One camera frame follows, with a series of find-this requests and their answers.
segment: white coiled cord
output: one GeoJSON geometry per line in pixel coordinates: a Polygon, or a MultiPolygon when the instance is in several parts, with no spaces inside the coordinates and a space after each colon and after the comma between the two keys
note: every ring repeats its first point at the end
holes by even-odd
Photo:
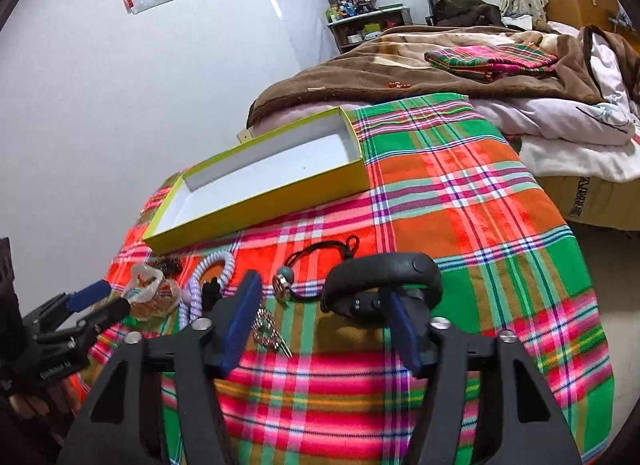
{"type": "Polygon", "coordinates": [[[231,252],[213,252],[199,262],[187,281],[186,288],[182,291],[182,300],[180,301],[180,310],[178,312],[180,329],[185,328],[188,323],[195,321],[198,317],[202,317],[202,287],[200,286],[200,280],[209,268],[220,261],[225,262],[222,275],[218,278],[220,292],[222,293],[225,286],[229,284],[236,268],[236,259],[231,252]]]}

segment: silver screw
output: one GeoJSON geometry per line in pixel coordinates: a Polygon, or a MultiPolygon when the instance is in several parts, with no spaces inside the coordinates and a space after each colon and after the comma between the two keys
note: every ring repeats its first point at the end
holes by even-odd
{"type": "Polygon", "coordinates": [[[434,317],[433,319],[431,319],[430,324],[436,330],[448,330],[449,328],[451,328],[451,321],[446,317],[434,317]]]}
{"type": "Polygon", "coordinates": [[[518,336],[511,330],[502,330],[498,334],[498,336],[501,340],[503,340],[504,342],[508,342],[509,344],[514,343],[516,342],[516,340],[518,340],[518,336]]]}
{"type": "Polygon", "coordinates": [[[142,340],[142,333],[139,331],[130,331],[124,337],[124,342],[127,344],[138,344],[142,340]]]}
{"type": "Polygon", "coordinates": [[[197,318],[191,323],[191,327],[197,331],[205,331],[211,328],[211,320],[207,317],[197,318]]]}

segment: folded plaid cloth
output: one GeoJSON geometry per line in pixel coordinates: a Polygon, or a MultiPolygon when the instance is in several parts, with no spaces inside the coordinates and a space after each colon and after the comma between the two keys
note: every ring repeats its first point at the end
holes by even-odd
{"type": "Polygon", "coordinates": [[[476,80],[555,73],[558,62],[558,57],[534,44],[456,46],[427,52],[424,58],[436,68],[476,80]]]}

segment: yellow box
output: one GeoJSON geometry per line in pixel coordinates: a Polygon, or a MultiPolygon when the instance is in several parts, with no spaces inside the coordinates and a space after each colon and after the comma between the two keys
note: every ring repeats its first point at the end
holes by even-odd
{"type": "Polygon", "coordinates": [[[350,118],[333,108],[182,173],[143,240],[166,254],[368,189],[350,118]]]}

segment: wooden shelf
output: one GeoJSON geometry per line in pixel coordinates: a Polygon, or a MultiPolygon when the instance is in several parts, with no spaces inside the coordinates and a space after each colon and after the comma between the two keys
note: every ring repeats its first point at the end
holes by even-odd
{"type": "Polygon", "coordinates": [[[365,25],[379,23],[380,30],[390,26],[412,25],[411,14],[408,7],[389,8],[388,10],[376,10],[359,16],[351,16],[343,20],[329,23],[327,26],[334,35],[335,44],[341,54],[356,48],[366,41],[348,42],[349,36],[360,33],[365,25]]]}

